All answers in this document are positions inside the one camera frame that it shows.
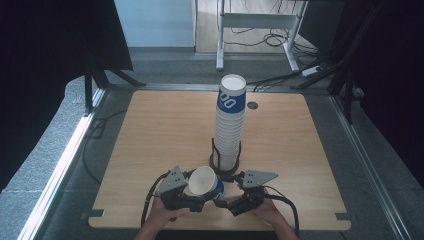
white metal stand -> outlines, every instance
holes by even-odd
[[[250,13],[225,13],[225,0],[221,0],[221,10],[219,12],[219,39],[216,50],[216,69],[224,68],[224,28],[264,28],[264,29],[291,29],[287,43],[283,44],[287,59],[293,72],[299,71],[296,59],[293,56],[292,48],[294,39],[299,30],[300,21],[305,10],[306,1],[296,15],[280,14],[250,14]]]

black curtain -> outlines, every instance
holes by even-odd
[[[424,186],[422,1],[387,0],[360,45],[361,106]]]
[[[1,1],[0,189],[87,67],[132,70],[113,0]]]

wooden table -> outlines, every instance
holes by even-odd
[[[209,165],[217,96],[202,91],[134,93],[93,206],[104,215],[91,217],[92,227],[139,228],[146,194],[161,174],[175,165],[182,171]],[[278,173],[267,185],[294,202],[300,229],[348,230],[350,221],[336,218],[346,209],[304,97],[248,93],[249,101],[258,103],[258,109],[246,108],[237,173],[249,169]],[[235,183],[224,185],[228,201],[241,196]],[[274,202],[293,226],[291,208]],[[167,228],[271,230],[253,215],[236,218],[207,202],[201,213],[191,213]]]

stack of paper cups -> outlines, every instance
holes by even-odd
[[[246,106],[246,80],[230,74],[222,78],[216,106],[213,163],[220,171],[235,167],[243,129]]]

light blue wall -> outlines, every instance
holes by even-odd
[[[128,47],[194,47],[193,0],[115,0]]]

